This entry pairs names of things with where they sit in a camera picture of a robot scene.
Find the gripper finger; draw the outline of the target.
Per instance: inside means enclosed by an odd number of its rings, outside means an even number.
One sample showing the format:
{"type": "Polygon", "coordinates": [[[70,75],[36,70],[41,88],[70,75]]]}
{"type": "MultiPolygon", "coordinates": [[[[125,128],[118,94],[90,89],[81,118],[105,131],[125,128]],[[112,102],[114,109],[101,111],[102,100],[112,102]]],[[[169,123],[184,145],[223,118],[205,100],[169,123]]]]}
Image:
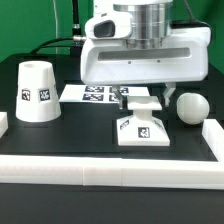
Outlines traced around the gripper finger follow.
{"type": "Polygon", "coordinates": [[[166,88],[163,92],[163,97],[164,97],[165,106],[168,107],[170,104],[170,98],[176,90],[176,84],[174,82],[171,82],[171,83],[166,83],[165,86],[166,88]]]}
{"type": "Polygon", "coordinates": [[[119,101],[119,108],[124,109],[124,97],[120,92],[120,86],[112,86],[112,92],[119,101]]]}

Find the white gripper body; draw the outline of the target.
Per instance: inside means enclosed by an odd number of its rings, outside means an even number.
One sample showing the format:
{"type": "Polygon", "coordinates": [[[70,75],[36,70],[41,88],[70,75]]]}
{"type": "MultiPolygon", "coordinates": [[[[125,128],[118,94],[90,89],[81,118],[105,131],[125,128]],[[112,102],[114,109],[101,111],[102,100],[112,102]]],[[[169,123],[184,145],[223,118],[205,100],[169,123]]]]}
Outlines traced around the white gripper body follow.
{"type": "Polygon", "coordinates": [[[140,27],[150,31],[160,25],[134,22],[128,13],[90,19],[85,25],[81,80],[118,86],[201,81],[207,76],[210,28],[170,28],[165,36],[140,39],[134,35],[140,27]]]}

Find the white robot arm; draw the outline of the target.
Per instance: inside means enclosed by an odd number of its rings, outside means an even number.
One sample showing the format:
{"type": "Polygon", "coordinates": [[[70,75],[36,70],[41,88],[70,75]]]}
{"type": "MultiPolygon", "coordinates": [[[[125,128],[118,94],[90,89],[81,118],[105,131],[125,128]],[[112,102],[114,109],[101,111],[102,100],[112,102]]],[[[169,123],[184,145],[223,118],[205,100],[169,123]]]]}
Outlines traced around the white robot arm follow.
{"type": "Polygon", "coordinates": [[[178,82],[208,74],[209,25],[172,19],[173,0],[94,0],[85,24],[80,75],[87,85],[109,85],[124,108],[122,85],[163,83],[168,99],[178,82]]]}

